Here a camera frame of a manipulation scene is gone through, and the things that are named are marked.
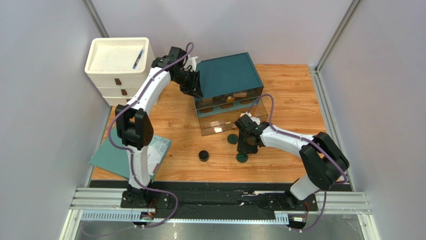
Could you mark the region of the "clear drawer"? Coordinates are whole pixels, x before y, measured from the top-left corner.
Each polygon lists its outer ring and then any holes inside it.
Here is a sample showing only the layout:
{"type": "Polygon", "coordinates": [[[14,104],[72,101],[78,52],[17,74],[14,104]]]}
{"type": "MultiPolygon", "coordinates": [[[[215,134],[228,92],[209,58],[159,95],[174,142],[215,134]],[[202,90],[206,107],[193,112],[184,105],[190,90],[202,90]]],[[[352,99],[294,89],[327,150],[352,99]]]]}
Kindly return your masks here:
{"type": "Polygon", "coordinates": [[[255,121],[258,124],[267,120],[268,113],[263,102],[261,100],[255,102],[254,98],[197,109],[196,114],[201,134],[208,136],[235,129],[234,122],[241,115],[244,115],[250,107],[252,109],[249,111],[249,115],[256,118],[255,121]]]}
{"type": "Polygon", "coordinates": [[[194,106],[196,110],[206,109],[219,105],[224,105],[233,102],[240,102],[252,98],[259,97],[263,92],[264,87],[256,87],[252,89],[232,92],[232,93],[208,93],[203,90],[203,98],[194,98],[194,106]]]}

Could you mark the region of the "teal drawer organizer box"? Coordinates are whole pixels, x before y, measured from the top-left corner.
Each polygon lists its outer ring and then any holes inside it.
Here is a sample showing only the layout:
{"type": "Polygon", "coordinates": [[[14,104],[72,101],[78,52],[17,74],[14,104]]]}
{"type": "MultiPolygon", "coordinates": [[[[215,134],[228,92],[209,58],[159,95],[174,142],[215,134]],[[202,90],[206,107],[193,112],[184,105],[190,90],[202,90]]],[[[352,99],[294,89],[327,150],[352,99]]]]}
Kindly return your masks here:
{"type": "Polygon", "coordinates": [[[264,87],[248,52],[202,60],[196,70],[202,92],[228,94],[264,87]]]}

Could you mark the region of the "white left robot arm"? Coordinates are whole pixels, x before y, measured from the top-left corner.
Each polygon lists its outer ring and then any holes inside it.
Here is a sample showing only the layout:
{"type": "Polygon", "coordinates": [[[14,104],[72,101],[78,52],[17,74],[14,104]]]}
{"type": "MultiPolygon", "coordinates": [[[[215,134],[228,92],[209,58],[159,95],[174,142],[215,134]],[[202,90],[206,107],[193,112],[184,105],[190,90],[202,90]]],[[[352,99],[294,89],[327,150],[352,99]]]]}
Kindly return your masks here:
{"type": "Polygon", "coordinates": [[[167,55],[157,57],[136,95],[126,105],[119,104],[115,108],[112,122],[122,146],[115,144],[114,147],[125,150],[129,162],[130,177],[127,190],[123,193],[126,201],[149,203],[155,191],[148,187],[151,182],[148,146],[154,136],[149,115],[161,92],[171,82],[175,82],[183,94],[203,97],[196,60],[189,56],[193,49],[194,43],[189,42],[186,49],[173,46],[167,55]]]}

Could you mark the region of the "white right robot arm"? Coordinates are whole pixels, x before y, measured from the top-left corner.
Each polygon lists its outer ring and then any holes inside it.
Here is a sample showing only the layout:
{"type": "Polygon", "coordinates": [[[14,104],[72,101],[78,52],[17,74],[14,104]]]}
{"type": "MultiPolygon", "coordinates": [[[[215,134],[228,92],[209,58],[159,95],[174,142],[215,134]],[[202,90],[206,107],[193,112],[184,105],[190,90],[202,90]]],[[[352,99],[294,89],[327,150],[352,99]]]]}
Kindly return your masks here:
{"type": "Polygon", "coordinates": [[[286,190],[285,196],[289,200],[303,201],[318,191],[328,191],[334,184],[348,181],[349,161],[327,133],[295,133],[266,121],[260,122],[246,113],[234,124],[239,131],[239,154],[256,154],[259,148],[268,147],[301,159],[306,174],[286,190]]]}

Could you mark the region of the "green round compact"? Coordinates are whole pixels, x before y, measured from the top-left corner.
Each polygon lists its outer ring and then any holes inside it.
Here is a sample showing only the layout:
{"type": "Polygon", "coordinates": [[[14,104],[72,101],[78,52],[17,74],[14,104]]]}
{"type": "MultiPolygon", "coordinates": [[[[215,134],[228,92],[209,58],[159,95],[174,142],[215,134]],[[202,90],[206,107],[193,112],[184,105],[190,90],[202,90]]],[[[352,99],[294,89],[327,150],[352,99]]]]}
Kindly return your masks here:
{"type": "Polygon", "coordinates": [[[235,145],[238,143],[238,141],[239,141],[239,137],[236,134],[229,134],[227,136],[227,142],[229,144],[235,145]]]}
{"type": "Polygon", "coordinates": [[[248,155],[245,153],[238,153],[235,157],[235,159],[239,162],[239,163],[246,163],[248,161],[248,155]]]}

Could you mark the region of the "black round jar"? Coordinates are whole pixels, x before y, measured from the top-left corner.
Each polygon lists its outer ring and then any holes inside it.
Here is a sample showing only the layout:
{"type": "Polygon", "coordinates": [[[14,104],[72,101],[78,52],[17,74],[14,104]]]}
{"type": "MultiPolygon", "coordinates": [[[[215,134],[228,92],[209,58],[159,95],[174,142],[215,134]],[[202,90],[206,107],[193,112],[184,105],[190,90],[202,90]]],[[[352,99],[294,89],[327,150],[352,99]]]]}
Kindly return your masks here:
{"type": "Polygon", "coordinates": [[[209,154],[209,152],[208,152],[208,151],[206,151],[206,150],[201,150],[201,151],[198,153],[198,159],[199,159],[201,162],[207,162],[207,161],[209,160],[209,158],[210,158],[210,154],[209,154]]]}

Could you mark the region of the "blue pen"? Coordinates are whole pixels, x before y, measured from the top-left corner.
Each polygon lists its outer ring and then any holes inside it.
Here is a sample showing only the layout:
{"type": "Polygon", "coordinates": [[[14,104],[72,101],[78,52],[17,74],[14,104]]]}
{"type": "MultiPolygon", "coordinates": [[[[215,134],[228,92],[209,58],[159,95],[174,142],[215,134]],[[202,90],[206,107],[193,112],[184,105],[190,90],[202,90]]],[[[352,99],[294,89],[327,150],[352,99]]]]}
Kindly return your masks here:
{"type": "Polygon", "coordinates": [[[138,54],[138,56],[137,56],[137,58],[136,58],[136,60],[135,60],[135,62],[133,64],[133,66],[132,66],[133,70],[135,70],[137,68],[137,66],[139,64],[139,61],[141,60],[141,58],[143,56],[144,50],[145,50],[144,47],[140,50],[140,52],[139,52],[139,54],[138,54]]]}

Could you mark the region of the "white drawer cabinet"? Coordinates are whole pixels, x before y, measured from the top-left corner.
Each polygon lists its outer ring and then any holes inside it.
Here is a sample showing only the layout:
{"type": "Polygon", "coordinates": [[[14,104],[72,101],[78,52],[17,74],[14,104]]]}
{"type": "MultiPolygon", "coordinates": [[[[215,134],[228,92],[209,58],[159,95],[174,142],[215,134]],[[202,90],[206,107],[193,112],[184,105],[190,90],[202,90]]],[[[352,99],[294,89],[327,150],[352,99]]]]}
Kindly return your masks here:
{"type": "Polygon", "coordinates": [[[106,103],[125,105],[146,81],[155,60],[147,37],[109,37],[92,40],[84,71],[106,103]],[[133,69],[134,62],[143,55],[133,69]]]}

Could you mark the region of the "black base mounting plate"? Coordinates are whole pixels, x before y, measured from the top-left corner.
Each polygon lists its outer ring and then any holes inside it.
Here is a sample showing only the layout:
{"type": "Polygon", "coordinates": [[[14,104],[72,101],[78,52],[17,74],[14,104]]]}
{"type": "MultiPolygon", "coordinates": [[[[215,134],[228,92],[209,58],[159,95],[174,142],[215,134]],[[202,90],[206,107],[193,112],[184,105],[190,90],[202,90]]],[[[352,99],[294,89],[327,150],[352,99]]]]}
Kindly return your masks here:
{"type": "Polygon", "coordinates": [[[275,212],[297,214],[319,210],[315,195],[291,201],[285,193],[289,183],[176,182],[156,181],[149,203],[121,197],[123,209],[144,209],[154,216],[184,220],[273,220],[275,212]]]}

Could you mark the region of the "teal booklet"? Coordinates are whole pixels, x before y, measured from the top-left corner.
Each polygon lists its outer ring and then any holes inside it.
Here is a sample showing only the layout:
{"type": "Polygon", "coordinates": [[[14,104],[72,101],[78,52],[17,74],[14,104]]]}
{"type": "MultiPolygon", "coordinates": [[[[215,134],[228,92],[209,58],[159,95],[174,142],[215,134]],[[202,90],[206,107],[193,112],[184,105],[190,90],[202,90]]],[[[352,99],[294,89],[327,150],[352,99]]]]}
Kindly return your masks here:
{"type": "MultiPolygon", "coordinates": [[[[150,179],[153,181],[157,170],[165,158],[172,141],[168,138],[154,135],[150,145],[147,148],[147,167],[145,170],[149,173],[150,179]]],[[[91,158],[89,163],[93,166],[102,168],[125,179],[130,178],[130,167],[128,152],[114,147],[108,139],[106,139],[91,158]]]]}

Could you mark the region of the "aluminium frame rail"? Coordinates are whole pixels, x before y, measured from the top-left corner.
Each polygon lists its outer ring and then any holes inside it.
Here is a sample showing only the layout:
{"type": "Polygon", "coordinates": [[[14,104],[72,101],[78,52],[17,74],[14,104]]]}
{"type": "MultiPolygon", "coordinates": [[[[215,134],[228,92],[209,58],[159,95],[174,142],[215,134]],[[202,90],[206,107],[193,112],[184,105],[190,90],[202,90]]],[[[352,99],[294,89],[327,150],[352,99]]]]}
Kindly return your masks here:
{"type": "Polygon", "coordinates": [[[157,182],[147,200],[125,188],[75,190],[60,238],[72,240],[83,218],[150,223],[237,223],[284,225],[297,233],[317,228],[324,216],[356,215],[363,237],[379,239],[367,196],[348,185],[290,203],[285,183],[157,182]]]}

